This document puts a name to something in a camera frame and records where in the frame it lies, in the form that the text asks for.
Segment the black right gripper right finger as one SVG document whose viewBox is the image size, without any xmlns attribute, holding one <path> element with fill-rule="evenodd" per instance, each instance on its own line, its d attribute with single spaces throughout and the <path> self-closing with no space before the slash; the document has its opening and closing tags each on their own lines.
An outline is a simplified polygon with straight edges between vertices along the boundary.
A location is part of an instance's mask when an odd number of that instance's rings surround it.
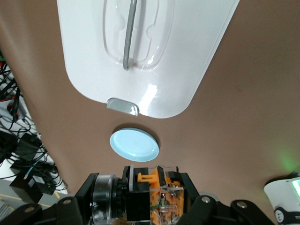
<svg viewBox="0 0 300 225">
<path fill-rule="evenodd" d="M 178 225 L 272 225 L 263 211 L 248 200 L 234 200 L 226 206 L 208 194 L 199 194 L 187 173 L 181 173 L 187 202 Z"/>
</svg>

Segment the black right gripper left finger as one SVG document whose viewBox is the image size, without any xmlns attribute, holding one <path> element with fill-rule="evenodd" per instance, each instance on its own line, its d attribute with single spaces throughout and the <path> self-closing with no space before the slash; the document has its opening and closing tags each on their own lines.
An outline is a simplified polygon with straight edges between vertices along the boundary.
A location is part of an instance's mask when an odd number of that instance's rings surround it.
<svg viewBox="0 0 300 225">
<path fill-rule="evenodd" d="M 47 209 L 28 203 L 7 216 L 8 225 L 86 225 L 92 215 L 92 195 L 99 174 L 90 174 L 74 196 L 67 196 Z"/>
</svg>

